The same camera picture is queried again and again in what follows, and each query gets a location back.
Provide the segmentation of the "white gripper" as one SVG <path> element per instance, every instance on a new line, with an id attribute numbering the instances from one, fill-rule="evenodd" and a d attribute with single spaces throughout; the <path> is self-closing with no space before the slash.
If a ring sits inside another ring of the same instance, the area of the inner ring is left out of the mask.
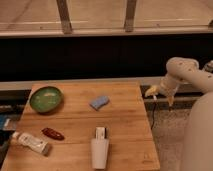
<path id="1" fill-rule="evenodd" d="M 168 100 L 169 107 L 172 107 L 174 104 L 174 95 L 176 94 L 179 88 L 179 81 L 173 78 L 170 75 L 165 75 L 161 81 L 159 86 L 156 85 L 151 86 L 146 92 L 145 96 L 156 96 L 159 93 L 166 96 Z"/>

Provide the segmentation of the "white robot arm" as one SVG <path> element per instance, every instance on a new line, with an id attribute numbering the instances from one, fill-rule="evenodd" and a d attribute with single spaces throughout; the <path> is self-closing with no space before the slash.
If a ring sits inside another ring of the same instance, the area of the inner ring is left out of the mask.
<path id="1" fill-rule="evenodd" d="M 190 83 L 203 95 L 191 108 L 180 160 L 180 171 L 213 171 L 213 60 L 202 69 L 192 58 L 172 57 L 166 63 L 166 75 L 152 85 L 145 96 L 162 94 L 170 106 L 183 82 Z"/>

